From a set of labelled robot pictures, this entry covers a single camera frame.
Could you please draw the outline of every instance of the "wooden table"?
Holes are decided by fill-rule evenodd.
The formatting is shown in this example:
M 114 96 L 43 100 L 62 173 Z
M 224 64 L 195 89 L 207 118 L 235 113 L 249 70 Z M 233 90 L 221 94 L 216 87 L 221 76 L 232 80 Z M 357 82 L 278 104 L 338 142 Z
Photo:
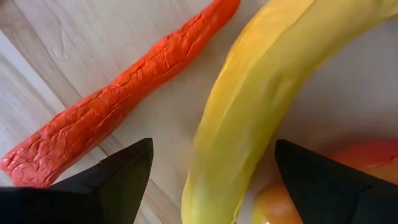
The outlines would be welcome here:
M 0 156 L 109 83 L 209 2 L 0 0 Z M 264 2 L 242 0 L 233 20 L 191 66 L 142 102 L 62 178 L 152 137 L 154 165 L 136 223 L 181 223 L 180 199 L 206 98 L 234 39 Z M 398 22 L 392 21 L 344 48 L 305 85 L 275 138 L 329 150 L 397 137 L 397 43 Z M 238 224 L 250 223 L 252 200 L 274 174 L 268 150 Z M 0 184 L 11 184 L 3 173 Z

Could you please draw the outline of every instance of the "plastic carrot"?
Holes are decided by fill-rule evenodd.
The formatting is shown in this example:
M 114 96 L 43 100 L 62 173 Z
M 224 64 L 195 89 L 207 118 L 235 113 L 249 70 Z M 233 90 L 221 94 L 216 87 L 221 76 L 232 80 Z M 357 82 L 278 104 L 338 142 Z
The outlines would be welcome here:
M 234 15 L 240 0 L 214 0 L 109 86 L 81 100 L 1 161 L 16 186 L 47 187 L 119 126 L 150 92 L 180 73 Z

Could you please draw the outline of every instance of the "light wood grain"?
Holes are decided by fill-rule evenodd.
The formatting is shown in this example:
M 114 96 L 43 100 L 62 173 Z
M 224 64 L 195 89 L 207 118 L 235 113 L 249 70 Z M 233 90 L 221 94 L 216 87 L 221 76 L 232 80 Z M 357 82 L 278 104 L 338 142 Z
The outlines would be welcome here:
M 154 138 L 154 164 L 137 224 L 180 222 L 192 139 L 207 96 L 234 39 L 265 1 L 242 0 L 236 16 L 199 58 L 144 100 L 100 145 L 112 154 L 141 138 Z M 7 130 L 1 133 L 7 147 L 0 152 L 5 153 L 63 106 L 109 83 L 209 2 L 0 0 L 0 29 L 28 61 L 40 85 L 51 93 L 43 95 L 40 85 L 21 79 L 19 65 L 1 60 L 0 71 L 11 75 L 3 78 L 4 72 L 0 74 L 0 88 L 9 95 L 0 101 L 0 118 L 4 118 L 0 125 Z M 363 139 L 398 137 L 397 39 L 398 23 L 392 21 L 347 46 L 305 85 L 275 138 L 330 150 Z M 17 111 L 6 104 L 10 99 L 19 106 L 13 106 Z M 276 173 L 271 144 L 253 178 L 238 224 L 250 223 L 254 196 Z

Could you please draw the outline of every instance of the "carrot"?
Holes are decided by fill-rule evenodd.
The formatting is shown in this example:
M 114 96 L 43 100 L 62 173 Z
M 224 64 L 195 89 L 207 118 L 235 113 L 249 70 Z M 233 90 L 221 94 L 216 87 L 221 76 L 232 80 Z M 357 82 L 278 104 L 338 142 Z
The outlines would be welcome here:
M 87 96 L 7 153 L 0 168 L 16 186 L 48 187 L 118 127 L 150 92 L 186 68 L 234 15 L 240 0 L 213 0 L 155 44 L 109 86 Z

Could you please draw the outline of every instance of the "black pointed object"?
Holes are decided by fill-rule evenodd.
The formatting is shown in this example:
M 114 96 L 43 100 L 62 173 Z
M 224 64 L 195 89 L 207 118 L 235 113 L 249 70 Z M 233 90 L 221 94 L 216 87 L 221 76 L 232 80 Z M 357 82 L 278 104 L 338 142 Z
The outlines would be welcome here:
M 1 223 L 132 224 L 152 158 L 147 138 L 48 189 L 0 188 Z
M 398 223 L 398 186 L 286 140 L 275 159 L 304 224 Z

